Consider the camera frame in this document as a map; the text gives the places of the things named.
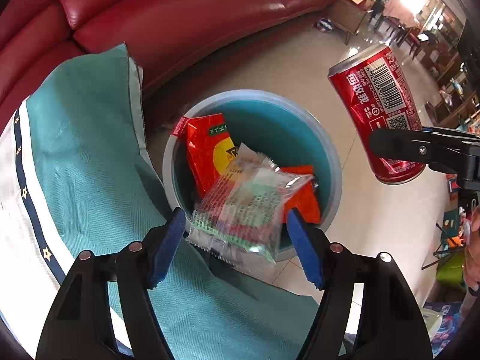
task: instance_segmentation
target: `red soda can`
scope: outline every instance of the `red soda can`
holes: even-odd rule
[[[376,178],[402,184],[417,177],[425,164],[379,158],[368,145],[376,128],[422,129],[409,85],[390,47],[374,44],[331,67],[328,78],[350,113]]]

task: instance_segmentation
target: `snack wrapper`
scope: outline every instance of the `snack wrapper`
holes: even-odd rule
[[[222,114],[191,119],[183,117],[174,135],[185,134],[187,161],[203,198],[237,155]]]
[[[314,167],[311,165],[281,167],[280,170],[285,173],[294,173],[297,175],[313,176],[314,174]],[[318,207],[318,200],[315,197],[314,186],[311,182],[306,183],[285,203],[282,223],[287,222],[287,212],[292,208],[298,208],[302,218],[307,223],[320,223],[320,208]]]
[[[235,266],[244,265],[245,254],[273,263],[284,204],[311,179],[282,172],[241,145],[237,158],[195,209],[187,240]]]

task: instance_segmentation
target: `clear plastic wrapper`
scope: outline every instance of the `clear plastic wrapper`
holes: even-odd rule
[[[187,240],[237,267],[248,268],[258,256],[273,263],[284,204],[311,178],[282,172],[265,155],[241,145],[196,207]]]

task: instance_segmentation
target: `blue gripper pad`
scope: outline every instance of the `blue gripper pad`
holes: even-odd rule
[[[167,276],[173,256],[175,256],[185,231],[185,212],[176,209],[170,222],[167,222],[158,230],[165,231],[165,236],[159,243],[151,261],[151,270],[147,276],[148,288],[155,288]]]
[[[298,258],[303,267],[307,280],[321,289],[325,277],[322,271],[322,261],[315,252],[304,226],[310,226],[303,221],[302,216],[295,210],[290,210],[286,215],[286,229],[297,251]]]

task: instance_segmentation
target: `metal rivet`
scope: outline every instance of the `metal rivet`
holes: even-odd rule
[[[392,256],[390,256],[388,253],[380,253],[380,259],[386,263],[389,263],[392,261]]]
[[[89,250],[81,251],[80,254],[78,255],[78,258],[81,259],[82,261],[88,260],[90,257],[92,257],[92,253],[90,253]]]
[[[343,246],[340,245],[340,244],[337,244],[337,243],[331,244],[330,245],[330,250],[334,253],[341,253],[341,252],[343,252]]]
[[[143,248],[143,245],[141,242],[132,242],[129,246],[128,246],[128,250],[129,251],[141,251]]]

